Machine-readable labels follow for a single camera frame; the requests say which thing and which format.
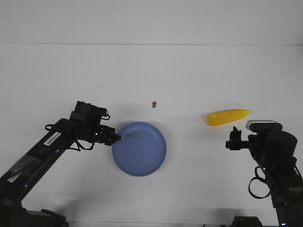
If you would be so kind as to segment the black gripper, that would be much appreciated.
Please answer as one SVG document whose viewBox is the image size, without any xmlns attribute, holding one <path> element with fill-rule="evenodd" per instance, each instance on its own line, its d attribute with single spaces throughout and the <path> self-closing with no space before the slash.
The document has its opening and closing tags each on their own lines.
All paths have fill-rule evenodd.
<svg viewBox="0 0 303 227">
<path fill-rule="evenodd" d="M 112 145 L 121 140 L 121 135 L 116 134 L 114 128 L 100 124 L 102 120 L 109 119 L 106 108 L 83 101 L 77 101 L 69 117 L 69 120 L 75 123 L 73 136 L 76 140 Z"/>
<path fill-rule="evenodd" d="M 252 149 L 257 140 L 256 135 L 249 135 L 247 140 L 241 139 L 241 130 L 233 126 L 230 132 L 229 140 L 226 141 L 225 147 L 229 150 Z"/>
</svg>

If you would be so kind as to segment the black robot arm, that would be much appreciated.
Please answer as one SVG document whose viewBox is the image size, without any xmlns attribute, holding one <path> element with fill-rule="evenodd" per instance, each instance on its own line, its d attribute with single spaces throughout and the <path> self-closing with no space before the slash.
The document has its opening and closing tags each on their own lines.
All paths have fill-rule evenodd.
<svg viewBox="0 0 303 227">
<path fill-rule="evenodd" d="M 294 151 L 297 138 L 283 131 L 277 122 L 253 122 L 247 126 L 252 131 L 247 140 L 241 139 L 241 131 L 236 127 L 226 141 L 229 150 L 248 149 L 259 169 L 265 175 L 255 175 L 254 179 L 265 183 L 276 210 L 281 227 L 301 227 L 303 225 L 303 177 L 297 166 Z"/>
<path fill-rule="evenodd" d="M 2 227 L 67 227 L 64 215 L 42 209 L 23 208 L 28 195 L 50 167 L 76 143 L 76 151 L 84 147 L 80 141 L 112 146 L 121 139 L 115 129 L 102 125 L 109 120 L 107 109 L 78 101 L 69 119 L 61 118 L 45 126 L 48 133 L 0 178 L 0 225 Z"/>
</svg>

